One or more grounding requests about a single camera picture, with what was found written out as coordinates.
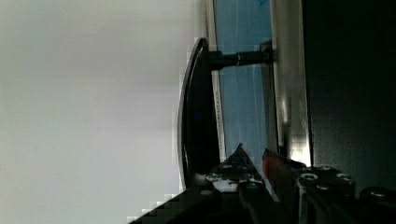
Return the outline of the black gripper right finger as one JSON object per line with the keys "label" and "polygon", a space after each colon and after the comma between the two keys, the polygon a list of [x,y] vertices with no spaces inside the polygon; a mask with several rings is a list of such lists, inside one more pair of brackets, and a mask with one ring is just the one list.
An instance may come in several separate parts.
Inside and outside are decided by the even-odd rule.
{"label": "black gripper right finger", "polygon": [[357,224],[355,181],[329,166],[306,166],[266,149],[262,171],[293,224]]}

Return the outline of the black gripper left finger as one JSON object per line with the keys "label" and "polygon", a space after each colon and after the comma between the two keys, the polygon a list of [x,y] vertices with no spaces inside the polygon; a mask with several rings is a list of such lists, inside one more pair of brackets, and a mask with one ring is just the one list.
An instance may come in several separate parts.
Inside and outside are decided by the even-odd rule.
{"label": "black gripper left finger", "polygon": [[192,184],[199,188],[193,224],[276,224],[276,204],[242,147],[221,160],[213,148],[192,156]]}

